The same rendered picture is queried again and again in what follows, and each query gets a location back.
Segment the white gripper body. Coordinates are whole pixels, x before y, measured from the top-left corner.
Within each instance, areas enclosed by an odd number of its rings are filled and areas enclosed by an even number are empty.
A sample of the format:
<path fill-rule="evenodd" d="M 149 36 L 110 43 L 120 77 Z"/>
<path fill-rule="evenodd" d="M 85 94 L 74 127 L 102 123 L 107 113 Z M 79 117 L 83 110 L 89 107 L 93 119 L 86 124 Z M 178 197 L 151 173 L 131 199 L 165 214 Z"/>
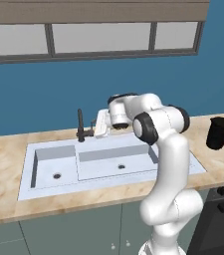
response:
<path fill-rule="evenodd" d="M 96 138 L 108 136 L 111 129 L 111 117 L 108 109 L 99 110 L 96 121 L 95 133 Z"/>

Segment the black sink faucet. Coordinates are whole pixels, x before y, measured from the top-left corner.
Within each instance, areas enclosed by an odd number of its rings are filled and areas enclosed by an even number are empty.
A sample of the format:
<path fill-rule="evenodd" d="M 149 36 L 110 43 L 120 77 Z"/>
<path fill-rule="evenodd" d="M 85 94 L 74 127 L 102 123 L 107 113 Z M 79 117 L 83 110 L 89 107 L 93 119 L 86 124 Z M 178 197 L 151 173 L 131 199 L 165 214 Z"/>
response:
<path fill-rule="evenodd" d="M 94 124 L 96 120 L 91 121 L 91 127 L 88 130 L 84 129 L 84 119 L 83 119 L 83 112 L 81 109 L 78 109 L 78 131 L 77 131 L 77 138 L 79 142 L 84 142 L 87 136 L 94 135 Z"/>

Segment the white double-basin sink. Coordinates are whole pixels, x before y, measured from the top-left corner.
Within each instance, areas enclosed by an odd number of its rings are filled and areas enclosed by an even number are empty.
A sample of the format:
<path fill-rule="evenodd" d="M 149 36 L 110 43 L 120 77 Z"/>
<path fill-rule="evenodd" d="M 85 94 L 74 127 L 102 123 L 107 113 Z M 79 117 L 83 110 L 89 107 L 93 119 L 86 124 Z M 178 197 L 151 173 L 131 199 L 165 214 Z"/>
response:
<path fill-rule="evenodd" d="M 158 148 L 130 132 L 27 145 L 19 200 L 156 179 Z"/>

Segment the grey-framed window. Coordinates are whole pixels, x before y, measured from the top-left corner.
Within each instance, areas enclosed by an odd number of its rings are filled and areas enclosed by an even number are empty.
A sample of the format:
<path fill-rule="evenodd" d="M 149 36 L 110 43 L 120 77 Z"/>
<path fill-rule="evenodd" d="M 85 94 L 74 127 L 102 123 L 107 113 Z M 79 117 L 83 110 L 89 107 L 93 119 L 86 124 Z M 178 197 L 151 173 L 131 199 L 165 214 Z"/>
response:
<path fill-rule="evenodd" d="M 196 55 L 202 21 L 0 24 L 0 64 Z"/>

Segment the grey-green cupboard door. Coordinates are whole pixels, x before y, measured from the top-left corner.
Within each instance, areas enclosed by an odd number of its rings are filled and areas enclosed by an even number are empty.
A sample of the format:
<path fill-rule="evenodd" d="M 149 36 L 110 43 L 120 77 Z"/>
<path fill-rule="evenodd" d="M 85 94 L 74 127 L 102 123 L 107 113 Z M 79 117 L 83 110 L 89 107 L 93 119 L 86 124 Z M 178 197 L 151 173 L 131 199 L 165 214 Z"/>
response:
<path fill-rule="evenodd" d="M 24 220 L 20 225 L 31 255 L 118 255 L 120 213 L 121 206 L 114 205 Z"/>
<path fill-rule="evenodd" d="M 139 205 L 140 200 L 137 200 L 121 206 L 119 255 L 138 255 L 140 247 L 152 233 L 152 228 L 145 225 L 140 218 Z M 185 252 L 188 251 L 199 217 L 200 215 L 196 215 L 180 231 L 178 244 Z M 129 247 L 125 245 L 126 240 L 130 243 Z"/>
<path fill-rule="evenodd" d="M 0 224 L 0 255 L 30 255 L 18 222 Z"/>

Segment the beige window blind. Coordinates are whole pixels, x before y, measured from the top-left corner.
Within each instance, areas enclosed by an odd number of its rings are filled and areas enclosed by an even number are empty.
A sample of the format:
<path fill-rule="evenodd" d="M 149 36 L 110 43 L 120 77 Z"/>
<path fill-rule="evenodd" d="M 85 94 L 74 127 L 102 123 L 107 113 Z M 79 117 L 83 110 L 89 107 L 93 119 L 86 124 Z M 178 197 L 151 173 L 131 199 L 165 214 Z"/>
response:
<path fill-rule="evenodd" d="M 205 21 L 210 0 L 0 0 L 0 24 Z"/>

